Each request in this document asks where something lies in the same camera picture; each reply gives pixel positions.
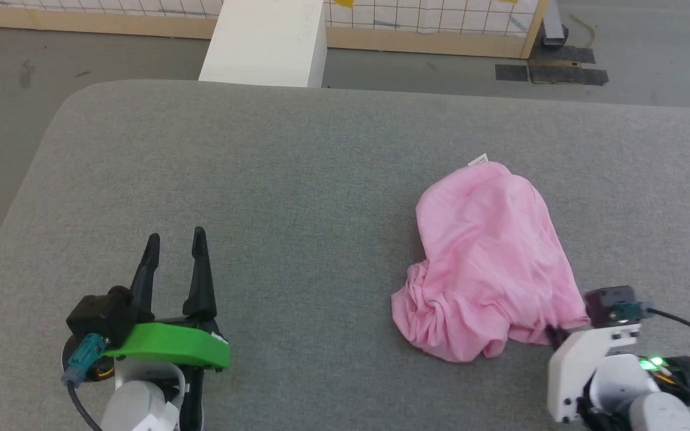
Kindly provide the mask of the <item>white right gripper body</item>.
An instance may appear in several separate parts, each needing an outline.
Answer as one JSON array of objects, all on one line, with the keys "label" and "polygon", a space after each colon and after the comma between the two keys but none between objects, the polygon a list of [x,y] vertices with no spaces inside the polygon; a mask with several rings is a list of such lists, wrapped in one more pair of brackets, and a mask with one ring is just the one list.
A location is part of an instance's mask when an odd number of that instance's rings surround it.
[{"label": "white right gripper body", "polygon": [[554,352],[548,365],[547,409],[554,422],[577,420],[577,398],[606,354],[636,343],[641,324],[575,331]]}]

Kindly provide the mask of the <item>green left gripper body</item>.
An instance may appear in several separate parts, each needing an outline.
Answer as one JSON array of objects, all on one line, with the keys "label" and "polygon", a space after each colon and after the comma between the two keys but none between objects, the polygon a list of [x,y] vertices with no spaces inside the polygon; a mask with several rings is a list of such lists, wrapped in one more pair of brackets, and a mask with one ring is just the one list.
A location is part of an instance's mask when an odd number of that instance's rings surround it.
[{"label": "green left gripper body", "polygon": [[104,335],[110,339],[105,355],[117,361],[117,388],[123,382],[122,363],[128,359],[211,370],[225,370],[231,365],[230,344],[213,315],[148,323],[112,318],[104,323]]}]

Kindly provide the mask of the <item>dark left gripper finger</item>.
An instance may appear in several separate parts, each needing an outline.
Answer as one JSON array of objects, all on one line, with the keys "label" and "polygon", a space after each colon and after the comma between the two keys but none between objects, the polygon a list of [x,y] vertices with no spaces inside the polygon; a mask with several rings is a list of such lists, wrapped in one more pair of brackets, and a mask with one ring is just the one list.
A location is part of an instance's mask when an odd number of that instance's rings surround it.
[{"label": "dark left gripper finger", "polygon": [[194,259],[189,294],[183,303],[183,314],[188,319],[214,319],[217,314],[214,297],[213,272],[208,253],[205,229],[195,227],[192,241]]},{"label": "dark left gripper finger", "polygon": [[151,311],[153,279],[159,265],[161,237],[153,233],[148,237],[140,264],[131,283],[132,306],[136,308],[137,317],[155,317]]}]

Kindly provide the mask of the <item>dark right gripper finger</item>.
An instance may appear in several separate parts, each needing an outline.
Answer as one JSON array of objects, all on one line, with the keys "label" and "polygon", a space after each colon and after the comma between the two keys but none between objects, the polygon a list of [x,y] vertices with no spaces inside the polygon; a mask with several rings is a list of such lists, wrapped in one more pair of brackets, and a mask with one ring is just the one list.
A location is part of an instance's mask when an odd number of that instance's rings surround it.
[{"label": "dark right gripper finger", "polygon": [[545,334],[547,335],[547,340],[549,341],[549,344],[553,350],[558,350],[571,335],[569,330],[553,325],[546,326]]}]

